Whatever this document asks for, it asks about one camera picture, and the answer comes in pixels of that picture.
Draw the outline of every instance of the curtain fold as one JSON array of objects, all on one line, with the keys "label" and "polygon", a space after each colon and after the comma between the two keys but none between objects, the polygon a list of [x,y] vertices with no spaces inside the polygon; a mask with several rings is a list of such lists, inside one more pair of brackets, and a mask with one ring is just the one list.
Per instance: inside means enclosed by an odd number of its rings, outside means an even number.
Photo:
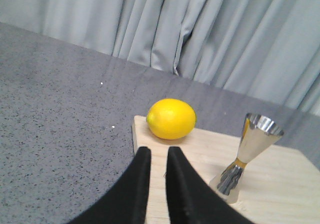
[{"label": "curtain fold", "polygon": [[0,0],[0,21],[320,115],[320,0]]}]

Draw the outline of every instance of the jigger rim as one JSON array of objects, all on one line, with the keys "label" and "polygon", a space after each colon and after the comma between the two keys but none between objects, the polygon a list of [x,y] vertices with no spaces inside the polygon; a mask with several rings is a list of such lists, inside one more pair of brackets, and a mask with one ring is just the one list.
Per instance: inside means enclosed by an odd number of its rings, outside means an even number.
[{"label": "jigger rim", "polygon": [[250,124],[267,135],[282,137],[285,134],[284,130],[274,120],[265,115],[249,112],[245,115],[245,119],[248,119]]}]

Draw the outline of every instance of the metal jigger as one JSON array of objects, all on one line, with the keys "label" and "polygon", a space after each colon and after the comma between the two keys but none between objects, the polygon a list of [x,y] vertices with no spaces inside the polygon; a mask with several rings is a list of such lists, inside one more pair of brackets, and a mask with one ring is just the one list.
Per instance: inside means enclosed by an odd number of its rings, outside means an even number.
[{"label": "metal jigger", "polygon": [[246,165],[283,135],[284,131],[270,118],[248,113],[235,161],[222,174],[215,176],[209,186],[227,203],[237,202],[239,183]]}]

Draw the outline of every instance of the yellow lemon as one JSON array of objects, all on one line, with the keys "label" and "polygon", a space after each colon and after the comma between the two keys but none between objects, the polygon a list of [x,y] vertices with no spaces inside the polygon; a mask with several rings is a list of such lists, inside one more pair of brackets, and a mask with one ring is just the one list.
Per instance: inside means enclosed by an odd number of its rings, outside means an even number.
[{"label": "yellow lemon", "polygon": [[196,113],[186,102],[166,98],[156,102],[146,116],[153,134],[162,139],[179,139],[196,125]]}]

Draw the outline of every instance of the speckled countertop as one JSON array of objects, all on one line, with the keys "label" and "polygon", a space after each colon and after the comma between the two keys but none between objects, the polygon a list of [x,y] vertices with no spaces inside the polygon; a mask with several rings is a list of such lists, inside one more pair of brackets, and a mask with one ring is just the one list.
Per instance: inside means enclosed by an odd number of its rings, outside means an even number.
[{"label": "speckled countertop", "polygon": [[284,127],[279,145],[320,166],[320,118],[0,23],[0,224],[61,224],[133,158],[131,123],[159,99],[197,127],[240,136],[247,112]]}]

